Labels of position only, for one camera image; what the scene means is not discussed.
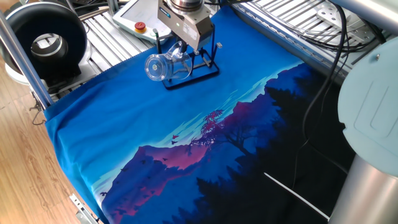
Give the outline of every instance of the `cylindrical metal part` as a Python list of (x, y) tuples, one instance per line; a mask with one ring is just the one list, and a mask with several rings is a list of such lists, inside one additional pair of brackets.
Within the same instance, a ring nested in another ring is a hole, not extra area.
[(329, 224), (396, 223), (398, 178), (355, 156)]
[(119, 10), (118, 0), (108, 0), (108, 6), (111, 16), (114, 16), (114, 14)]
[(174, 6), (179, 9), (186, 9), (187, 11), (192, 11), (199, 9), (203, 0), (171, 0)]
[(397, 0), (331, 0), (360, 18), (398, 35)]
[(0, 12), (0, 39), (46, 109), (53, 101), (2, 12)]

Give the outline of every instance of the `metal rail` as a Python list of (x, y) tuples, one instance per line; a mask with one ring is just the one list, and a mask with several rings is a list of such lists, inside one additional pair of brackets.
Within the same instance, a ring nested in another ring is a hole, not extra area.
[(37, 94), (37, 99), (43, 108), (49, 107), (53, 101), (2, 12), (0, 12), (0, 39)]

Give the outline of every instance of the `white cable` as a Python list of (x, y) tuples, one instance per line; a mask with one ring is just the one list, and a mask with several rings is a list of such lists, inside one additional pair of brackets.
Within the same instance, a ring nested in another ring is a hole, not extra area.
[(309, 207), (311, 207), (312, 209), (314, 209), (316, 212), (318, 212), (321, 216), (325, 217), (328, 221), (330, 219), (329, 216), (327, 216), (325, 213), (323, 213), (321, 210), (319, 210), (317, 207), (315, 207), (313, 204), (311, 204), (309, 201), (305, 200), (303, 197), (301, 197), (300, 195), (298, 195), (296, 192), (294, 192), (293, 190), (291, 190), (290, 188), (286, 187), (284, 184), (282, 184), (281, 182), (279, 182), (278, 180), (276, 180), (275, 178), (271, 177), (269, 174), (264, 173), (268, 178), (270, 178), (271, 180), (273, 180), (275, 183), (279, 184), (281, 187), (283, 187), (285, 190), (289, 191), (291, 194), (293, 194), (294, 196), (296, 196), (298, 199), (300, 199), (301, 201), (303, 201), (304, 203), (306, 203)]

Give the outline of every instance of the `metal pole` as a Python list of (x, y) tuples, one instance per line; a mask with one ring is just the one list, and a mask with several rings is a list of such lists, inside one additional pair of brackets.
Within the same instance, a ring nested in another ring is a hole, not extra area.
[(114, 14), (119, 10), (118, 0), (108, 0), (108, 5), (109, 13), (111, 16), (114, 16)]
[(329, 224), (396, 223), (398, 178), (355, 156)]
[(0, 39), (19, 70), (25, 75), (44, 109), (49, 107), (53, 101), (2, 12), (0, 12)]

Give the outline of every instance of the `white object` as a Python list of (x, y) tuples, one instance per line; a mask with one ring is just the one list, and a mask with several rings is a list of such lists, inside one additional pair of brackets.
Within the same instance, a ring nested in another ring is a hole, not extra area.
[(327, 220), (329, 220), (329, 216), (326, 215), (325, 213), (323, 213), (321, 210), (319, 210), (319, 208), (315, 207), (313, 204), (311, 204), (309, 201), (305, 200), (303, 197), (301, 197), (298, 193), (294, 192), (293, 190), (291, 190), (290, 188), (286, 187), (284, 184), (282, 184), (281, 182), (279, 182), (278, 180), (276, 180), (275, 178), (271, 177), (269, 174), (264, 173), (264, 175), (266, 175), (268, 178), (270, 178), (272, 181), (274, 181), (275, 183), (277, 183), (279, 186), (283, 187), (285, 190), (287, 190), (288, 192), (290, 192), (292, 195), (296, 196), (298, 199), (300, 199), (302, 202), (306, 203), (309, 207), (311, 207), (312, 209), (314, 209), (316, 212), (318, 212), (321, 216), (323, 216), (324, 218), (326, 218)]
[[(113, 21), (136, 37), (155, 44), (156, 36), (153, 29), (157, 29), (159, 37), (171, 34), (171, 29), (157, 18), (157, 8), (157, 0), (131, 0), (113, 16)], [(137, 22), (143, 22), (146, 25), (145, 32), (136, 31)]]

